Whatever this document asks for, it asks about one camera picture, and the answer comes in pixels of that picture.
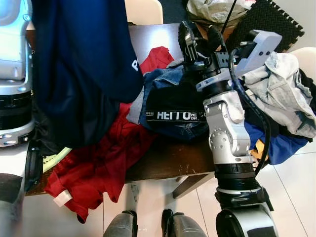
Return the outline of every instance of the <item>clothes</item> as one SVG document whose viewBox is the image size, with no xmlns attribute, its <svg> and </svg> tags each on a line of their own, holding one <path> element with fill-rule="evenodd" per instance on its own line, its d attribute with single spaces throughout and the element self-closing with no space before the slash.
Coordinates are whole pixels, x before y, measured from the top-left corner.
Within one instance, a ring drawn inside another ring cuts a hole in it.
<svg viewBox="0 0 316 237">
<path fill-rule="evenodd" d="M 117 202 L 125 183 L 125 173 L 149 149 L 155 134 L 127 121 L 130 104 L 120 111 L 108 133 L 96 144 L 72 150 L 54 168 L 45 191 L 57 197 L 68 190 L 73 197 L 65 205 L 86 221 L 88 209 L 96 209 L 107 192 Z"/>
<path fill-rule="evenodd" d="M 255 104 L 295 135 L 316 136 L 316 116 L 309 104 L 312 95 L 300 82 L 294 55 L 272 52 L 265 65 L 242 76 Z"/>
<path fill-rule="evenodd" d="M 52 156 L 58 154 L 64 147 L 51 139 L 48 132 L 49 121 L 47 116 L 38 108 L 35 100 L 32 100 L 32 104 L 32 115 L 35 120 L 35 134 L 32 139 L 39 145 L 39 155 Z"/>
<path fill-rule="evenodd" d="M 310 107 L 314 114 L 316 115 L 316 85 L 314 84 L 314 81 L 312 78 L 308 78 L 303 70 L 300 69 L 300 75 L 301 75 L 301 83 L 303 86 L 310 89 L 312 100 L 310 102 Z"/>
<path fill-rule="evenodd" d="M 245 121 L 244 126 L 250 136 L 250 150 L 254 149 L 256 142 L 260 139 L 265 142 L 265 134 L 258 127 L 251 125 Z M 300 148 L 307 144 L 305 138 L 293 138 L 283 135 L 271 137 L 270 146 L 268 150 L 270 164 L 281 164 L 292 155 L 294 155 Z"/>
<path fill-rule="evenodd" d="M 156 69 L 153 72 L 145 75 L 144 85 L 144 100 L 142 105 L 139 122 L 144 127 L 153 130 L 154 132 L 176 138 L 182 141 L 191 141 L 192 139 L 201 136 L 208 131 L 208 125 L 205 122 L 190 122 L 183 124 L 170 124 L 160 127 L 151 127 L 146 121 L 146 103 L 149 93 L 152 89 L 159 89 L 170 86 L 177 86 L 182 79 L 183 66 L 175 69 Z"/>
<path fill-rule="evenodd" d="M 161 46 L 150 50 L 148 57 L 141 65 L 143 74 L 152 72 L 155 69 L 165 69 L 174 59 L 169 53 L 169 49 Z"/>
<path fill-rule="evenodd" d="M 161 46 L 150 50 L 148 57 L 141 64 L 140 68 L 145 74 L 157 68 L 165 69 L 171 62 L 173 62 L 173 58 L 169 53 L 169 49 Z M 130 107 L 129 114 L 126 117 L 128 121 L 139 124 L 139 115 L 142 109 L 143 99 L 144 87 Z"/>
<path fill-rule="evenodd" d="M 245 121 L 249 124 L 255 125 L 260 130 L 264 130 L 263 124 L 260 120 L 260 118 L 253 112 L 253 110 L 243 101 L 241 100 L 242 108 L 244 109 L 245 113 Z M 269 120 L 270 127 L 271 127 L 271 136 L 277 137 L 279 135 L 287 136 L 287 137 L 293 137 L 293 138 L 301 138 L 306 139 L 309 142 L 312 142 L 312 138 L 304 137 L 304 136 L 298 136 L 290 133 L 285 126 L 282 126 L 278 124 L 276 121 L 274 121 L 269 115 L 266 115 L 266 117 Z"/>
<path fill-rule="evenodd" d="M 32 0 L 34 93 L 62 147 L 95 144 L 143 86 L 123 0 Z"/>
</svg>

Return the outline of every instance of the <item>white tile floor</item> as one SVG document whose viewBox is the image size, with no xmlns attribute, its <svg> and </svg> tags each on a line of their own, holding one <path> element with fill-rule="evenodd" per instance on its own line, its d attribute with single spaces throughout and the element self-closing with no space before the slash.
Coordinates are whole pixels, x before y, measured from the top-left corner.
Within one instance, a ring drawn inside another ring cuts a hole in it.
<svg viewBox="0 0 316 237">
<path fill-rule="evenodd" d="M 280 237 L 316 237 L 316 142 L 300 149 L 286 162 L 265 167 L 258 176 L 271 198 L 272 213 Z M 26 197 L 24 237 L 101 237 L 114 216 L 125 209 L 138 213 L 139 237 L 160 237 L 163 209 L 184 212 L 194 218 L 209 237 L 215 237 L 215 218 L 220 207 L 214 197 L 212 179 L 178 200 L 171 197 L 175 179 L 138 182 L 135 202 L 125 185 L 118 203 L 105 194 L 104 204 L 90 211 L 86 224 L 67 208 L 59 208 L 48 195 Z"/>
</svg>

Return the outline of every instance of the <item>denim jacket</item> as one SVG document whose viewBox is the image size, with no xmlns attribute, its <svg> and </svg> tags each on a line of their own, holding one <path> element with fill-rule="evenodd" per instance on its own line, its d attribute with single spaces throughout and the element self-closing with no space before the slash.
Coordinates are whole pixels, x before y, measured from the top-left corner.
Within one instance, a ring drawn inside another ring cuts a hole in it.
<svg viewBox="0 0 316 237">
<path fill-rule="evenodd" d="M 206 122 L 192 122 L 179 125 L 171 124 L 155 128 L 150 127 L 146 122 L 146 101 L 149 92 L 153 88 L 158 89 L 178 85 L 183 75 L 182 69 L 183 66 L 178 66 L 175 69 L 156 69 L 151 73 L 145 74 L 144 97 L 139 123 L 157 133 L 174 137 L 182 141 L 190 141 L 208 131 Z"/>
</svg>

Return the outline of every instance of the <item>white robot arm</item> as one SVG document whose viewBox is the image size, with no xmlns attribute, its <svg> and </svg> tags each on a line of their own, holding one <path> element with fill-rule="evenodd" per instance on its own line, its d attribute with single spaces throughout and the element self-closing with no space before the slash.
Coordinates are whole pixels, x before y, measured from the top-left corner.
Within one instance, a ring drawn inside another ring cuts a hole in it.
<svg viewBox="0 0 316 237">
<path fill-rule="evenodd" d="M 234 49 L 228 55 L 222 36 L 211 30 L 213 33 L 208 34 L 208 40 L 220 39 L 224 50 L 208 52 L 202 61 L 196 51 L 200 38 L 195 38 L 186 22 L 180 24 L 179 43 L 185 58 L 184 72 L 196 75 L 196 88 L 204 95 L 208 141 L 218 180 L 215 196 L 222 208 L 216 218 L 217 234 L 219 237 L 277 237 L 270 214 L 273 208 L 269 196 L 255 179 L 260 167 L 254 171 L 253 159 L 249 154 L 250 138 L 244 128 L 244 110 L 239 97 L 243 97 L 264 120 L 268 135 L 270 125 L 265 121 L 263 112 L 255 108 L 249 98 L 245 98 L 237 77 L 263 66 L 282 37 L 273 32 L 253 30 L 248 41 L 242 42 L 239 49 Z"/>
</svg>

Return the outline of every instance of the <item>dark wooden table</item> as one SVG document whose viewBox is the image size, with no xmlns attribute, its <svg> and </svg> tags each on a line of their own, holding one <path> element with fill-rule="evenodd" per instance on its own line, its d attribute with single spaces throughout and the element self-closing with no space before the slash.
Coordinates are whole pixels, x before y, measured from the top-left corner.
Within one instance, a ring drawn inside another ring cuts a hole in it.
<svg viewBox="0 0 316 237">
<path fill-rule="evenodd" d="M 182 58 L 178 43 L 178 26 L 179 24 L 130 26 L 131 41 L 139 63 L 147 58 L 152 48 L 159 46 L 167 47 L 174 59 Z M 34 45 L 34 33 L 34 31 L 28 32 L 28 38 L 33 41 L 32 45 Z M 159 137 L 144 157 L 128 169 L 126 182 L 180 176 L 188 176 L 188 178 L 173 192 L 174 198 L 182 197 L 214 177 L 214 164 L 207 134 L 187 144 L 171 138 Z M 42 188 L 46 183 L 47 175 L 44 175 L 39 187 L 28 194 L 43 193 Z"/>
</svg>

